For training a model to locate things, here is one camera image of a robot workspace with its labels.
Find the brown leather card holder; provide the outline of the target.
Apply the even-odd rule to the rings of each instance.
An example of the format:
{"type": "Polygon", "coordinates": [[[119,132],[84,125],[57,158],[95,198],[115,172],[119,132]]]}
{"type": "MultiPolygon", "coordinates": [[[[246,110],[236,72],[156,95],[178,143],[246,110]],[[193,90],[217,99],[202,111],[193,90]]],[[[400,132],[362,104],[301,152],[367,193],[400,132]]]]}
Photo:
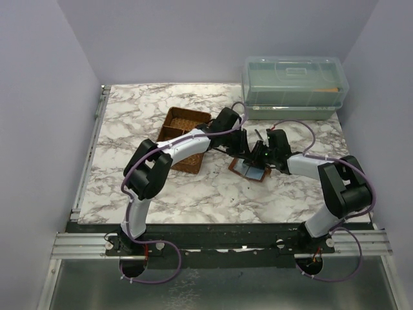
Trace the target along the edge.
{"type": "Polygon", "coordinates": [[[271,173],[270,169],[249,166],[244,163],[244,160],[239,158],[234,158],[228,166],[228,169],[246,180],[256,182],[263,182],[263,180],[271,173]]]}

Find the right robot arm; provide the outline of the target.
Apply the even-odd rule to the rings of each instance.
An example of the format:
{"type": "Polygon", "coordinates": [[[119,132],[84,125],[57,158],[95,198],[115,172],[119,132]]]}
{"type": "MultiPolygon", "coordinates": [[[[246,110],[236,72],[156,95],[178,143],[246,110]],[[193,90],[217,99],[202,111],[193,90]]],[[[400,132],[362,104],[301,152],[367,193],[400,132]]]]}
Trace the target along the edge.
{"type": "Polygon", "coordinates": [[[268,145],[257,141],[244,162],[260,169],[305,176],[321,184],[322,207],[297,228],[296,243],[304,253],[320,246],[320,239],[345,220],[366,214],[376,202],[376,193],[353,156],[329,158],[292,152],[284,130],[267,130],[268,145]]]}

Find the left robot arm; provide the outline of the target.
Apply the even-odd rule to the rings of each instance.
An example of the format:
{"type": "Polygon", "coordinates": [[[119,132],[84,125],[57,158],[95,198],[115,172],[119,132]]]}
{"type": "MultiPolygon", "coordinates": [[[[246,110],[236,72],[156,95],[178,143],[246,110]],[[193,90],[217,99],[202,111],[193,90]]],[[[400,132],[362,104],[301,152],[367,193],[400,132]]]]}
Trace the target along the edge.
{"type": "Polygon", "coordinates": [[[211,123],[197,125],[188,133],[167,141],[154,143],[144,140],[125,168],[121,192],[128,196],[125,217],[121,229],[125,235],[121,248],[129,255],[138,254],[146,244],[141,235],[146,231],[149,206],[166,183],[170,169],[176,163],[210,149],[211,144],[242,129],[248,120],[243,106],[243,116],[225,107],[211,123]]]}

